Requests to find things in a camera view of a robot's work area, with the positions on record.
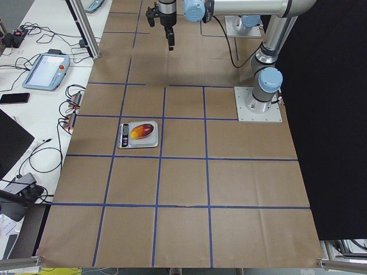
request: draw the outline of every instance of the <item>white table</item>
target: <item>white table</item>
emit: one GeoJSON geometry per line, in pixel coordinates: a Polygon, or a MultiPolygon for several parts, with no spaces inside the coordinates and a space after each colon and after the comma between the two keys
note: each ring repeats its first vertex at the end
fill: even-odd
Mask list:
{"type": "MultiPolygon", "coordinates": [[[[95,37],[102,37],[104,25],[108,17],[112,0],[105,0],[102,6],[92,14],[87,14],[89,23],[93,30],[95,37]]],[[[52,31],[61,34],[67,34],[69,36],[80,36],[80,33],[76,27],[76,24],[70,14],[69,8],[64,0],[35,0],[34,4],[29,9],[27,15],[22,21],[22,25],[30,22],[37,23],[41,27],[49,27],[52,31]]],[[[27,59],[33,57],[38,53],[45,53],[49,49],[58,49],[65,54],[71,54],[71,47],[65,43],[59,37],[54,37],[53,41],[48,44],[38,44],[36,41],[43,35],[50,34],[43,32],[34,36],[26,36],[21,47],[19,49],[7,48],[3,55],[0,57],[0,64],[9,65],[14,64],[18,57],[25,57],[27,59]]],[[[72,37],[63,37],[71,45],[78,43],[81,39],[72,37]]],[[[49,37],[44,37],[41,41],[48,41],[49,37]]],[[[85,48],[75,49],[74,53],[86,52],[85,48]]],[[[88,57],[89,54],[77,54],[75,60],[88,57]]],[[[75,64],[71,62],[71,66],[93,66],[93,60],[91,58],[85,59],[80,63],[75,64]]]]}
{"type": "MultiPolygon", "coordinates": [[[[95,37],[101,37],[103,34],[104,25],[111,4],[112,0],[105,0],[103,5],[95,13],[87,14],[95,37]]],[[[57,33],[80,36],[64,0],[35,0],[22,21],[22,24],[26,22],[37,23],[39,26],[47,26],[57,33]]],[[[71,47],[58,37],[55,37],[49,44],[37,44],[36,40],[39,39],[43,33],[45,32],[36,36],[27,36],[21,47],[19,49],[14,49],[11,55],[0,56],[0,64],[14,65],[18,57],[31,58],[35,54],[47,52],[49,49],[59,49],[66,54],[71,53],[71,47]]],[[[65,37],[65,39],[70,44],[75,44],[78,43],[80,38],[65,37]]],[[[10,52],[11,49],[6,49],[4,54],[9,54],[10,52]]],[[[86,49],[75,50],[75,53],[77,52],[86,52],[86,49]]],[[[87,56],[88,54],[78,54],[75,56],[75,59],[79,60],[87,56]]],[[[52,139],[42,147],[58,148],[56,125],[57,119],[61,117],[58,112],[58,107],[67,99],[65,89],[71,84],[79,84],[86,87],[92,66],[93,60],[91,58],[85,59],[78,64],[72,61],[61,85],[52,92],[24,89],[21,85],[27,75],[27,73],[24,73],[15,83],[13,90],[6,93],[29,92],[29,102],[26,104],[1,105],[0,109],[8,115],[14,116],[18,123],[35,137],[35,142],[42,143],[43,140],[52,139]]],[[[22,72],[22,70],[0,68],[0,90],[9,89],[14,80],[22,72]]],[[[70,90],[71,94],[78,91],[78,88],[71,88],[70,90]]],[[[61,111],[65,113],[66,109],[68,109],[68,104],[64,104],[61,111]]],[[[61,149],[65,156],[71,137],[61,128],[59,128],[59,130],[61,149]]],[[[7,173],[4,179],[12,180],[14,176],[17,175],[21,161],[7,173]]],[[[34,165],[41,171],[50,170],[59,162],[60,154],[56,150],[45,150],[33,157],[34,165]]],[[[46,187],[49,194],[54,194],[60,176],[60,168],[50,173],[41,174],[35,172],[29,164],[26,163],[22,168],[22,174],[26,174],[27,172],[31,172],[36,178],[37,184],[46,187]]],[[[6,182],[0,182],[1,189],[4,189],[6,185],[6,182]]],[[[2,256],[5,251],[7,239],[8,236],[0,232],[0,256],[2,256]]]]}

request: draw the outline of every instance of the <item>blue tape line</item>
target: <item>blue tape line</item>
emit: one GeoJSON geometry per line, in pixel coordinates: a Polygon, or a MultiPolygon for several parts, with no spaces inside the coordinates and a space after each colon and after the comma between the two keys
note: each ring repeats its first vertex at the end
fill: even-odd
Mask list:
{"type": "Polygon", "coordinates": [[[162,153],[163,153],[163,132],[165,129],[165,107],[166,107],[166,92],[165,87],[163,91],[163,110],[162,110],[162,129],[161,129],[161,147],[159,149],[159,163],[158,163],[158,178],[157,178],[157,193],[155,194],[155,213],[154,213],[154,232],[153,232],[153,247],[151,256],[151,267],[155,264],[155,245],[157,243],[157,222],[158,222],[158,201],[159,201],[159,185],[161,181],[161,164],[162,164],[162,153]]]}
{"type": "MultiPolygon", "coordinates": [[[[203,98],[203,103],[204,103],[204,118],[206,118],[205,88],[204,87],[202,87],[202,98],[203,98]]],[[[209,255],[210,255],[210,268],[213,268],[214,265],[213,265],[213,241],[212,241],[212,213],[210,210],[208,131],[206,128],[206,120],[204,120],[204,134],[205,134],[206,192],[208,195],[209,255]]]]}
{"type": "Polygon", "coordinates": [[[109,30],[109,31],[104,31],[103,33],[130,33],[130,34],[135,34],[135,32],[119,32],[119,31],[112,31],[112,30],[109,30]]]}
{"type": "MultiPolygon", "coordinates": [[[[85,115],[80,114],[78,116],[84,116],[84,117],[120,117],[118,115],[85,115]]],[[[162,116],[121,116],[122,118],[126,119],[163,119],[162,116]]],[[[182,120],[219,120],[219,121],[238,121],[237,119],[226,119],[226,118],[204,118],[204,117],[165,117],[165,119],[182,119],[182,120]]]]}
{"type": "Polygon", "coordinates": [[[88,82],[88,84],[100,84],[100,85],[132,85],[132,86],[146,86],[142,83],[122,83],[122,82],[88,82]]]}
{"type": "MultiPolygon", "coordinates": [[[[126,83],[128,83],[128,77],[130,75],[130,69],[131,69],[131,57],[130,57],[130,61],[129,61],[129,64],[128,64],[128,70],[127,70],[127,76],[126,76],[126,83]]],[[[124,95],[123,95],[123,99],[122,99],[122,103],[121,103],[121,109],[120,109],[120,116],[122,115],[122,110],[123,110],[123,107],[124,107],[126,89],[127,89],[127,85],[125,85],[125,89],[124,89],[124,95]]],[[[98,253],[98,248],[99,248],[99,240],[100,240],[100,235],[101,235],[101,230],[102,230],[102,224],[103,224],[103,218],[104,218],[104,209],[106,207],[108,189],[110,187],[110,180],[111,180],[111,175],[112,175],[112,168],[114,166],[114,161],[115,161],[115,153],[116,153],[116,147],[117,147],[116,145],[117,145],[118,137],[119,137],[120,123],[121,123],[121,117],[119,118],[119,122],[118,122],[118,125],[117,125],[117,130],[116,130],[115,143],[114,143],[115,146],[114,146],[114,150],[112,152],[111,165],[110,165],[110,170],[108,172],[106,190],[104,192],[104,201],[103,201],[103,207],[102,207],[100,224],[99,224],[99,228],[98,228],[98,235],[97,235],[97,241],[96,241],[96,247],[95,247],[95,251],[94,251],[92,266],[95,266],[96,260],[97,260],[97,253],[98,253]]]]}
{"type": "Polygon", "coordinates": [[[88,206],[88,207],[149,207],[149,208],[194,208],[194,209],[269,209],[269,210],[311,210],[310,206],[251,206],[251,205],[136,205],[132,203],[72,203],[53,202],[55,206],[88,206]]]}
{"type": "Polygon", "coordinates": [[[140,19],[140,14],[142,13],[142,5],[143,5],[143,0],[141,0],[141,2],[140,2],[140,8],[139,8],[139,14],[138,14],[138,21],[136,23],[135,35],[134,35],[134,42],[132,43],[132,48],[135,48],[136,37],[137,37],[137,34],[138,34],[139,19],[140,19]]]}
{"type": "Polygon", "coordinates": [[[211,85],[181,85],[181,84],[170,84],[171,87],[197,87],[197,88],[233,88],[233,86],[211,86],[211,85]]]}
{"type": "MultiPolygon", "coordinates": [[[[111,158],[112,155],[87,155],[87,154],[67,154],[70,157],[87,157],[87,158],[111,158]]],[[[235,162],[297,162],[298,159],[251,159],[251,158],[200,158],[200,157],[184,157],[184,156],[133,156],[133,155],[115,155],[115,158],[142,158],[142,159],[196,159],[196,160],[230,160],[235,162]]]]}
{"type": "Polygon", "coordinates": [[[297,162],[298,159],[208,158],[209,160],[233,160],[240,162],[297,162]]]}
{"type": "Polygon", "coordinates": [[[110,11],[109,13],[138,14],[138,13],[130,13],[128,11],[110,11]]]}

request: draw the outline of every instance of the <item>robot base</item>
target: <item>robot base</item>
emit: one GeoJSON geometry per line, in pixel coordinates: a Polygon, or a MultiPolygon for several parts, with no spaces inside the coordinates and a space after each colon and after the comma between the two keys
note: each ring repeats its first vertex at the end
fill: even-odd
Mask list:
{"type": "Polygon", "coordinates": [[[253,27],[249,30],[243,29],[242,31],[236,30],[233,27],[233,22],[237,17],[236,15],[225,16],[225,28],[228,37],[261,38],[259,27],[253,27]]]}
{"type": "Polygon", "coordinates": [[[240,122],[265,122],[265,123],[280,123],[282,122],[282,115],[278,103],[272,104],[269,111],[258,115],[251,112],[245,105],[245,98],[252,93],[253,87],[235,87],[237,116],[240,122]]]}

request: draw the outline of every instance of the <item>power adapter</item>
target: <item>power adapter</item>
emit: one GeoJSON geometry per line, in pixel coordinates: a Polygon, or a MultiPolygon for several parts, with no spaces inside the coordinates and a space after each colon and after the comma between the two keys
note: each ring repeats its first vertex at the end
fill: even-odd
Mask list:
{"type": "Polygon", "coordinates": [[[70,115],[67,115],[66,121],[64,122],[64,129],[65,130],[73,130],[74,125],[76,121],[76,113],[71,113],[70,115]]]}
{"type": "Polygon", "coordinates": [[[83,39],[79,40],[79,46],[85,48],[85,41],[83,39]]]}
{"type": "Polygon", "coordinates": [[[72,108],[72,109],[79,108],[80,102],[81,102],[81,93],[79,92],[79,93],[72,95],[70,101],[71,102],[69,103],[69,108],[72,108]]]}

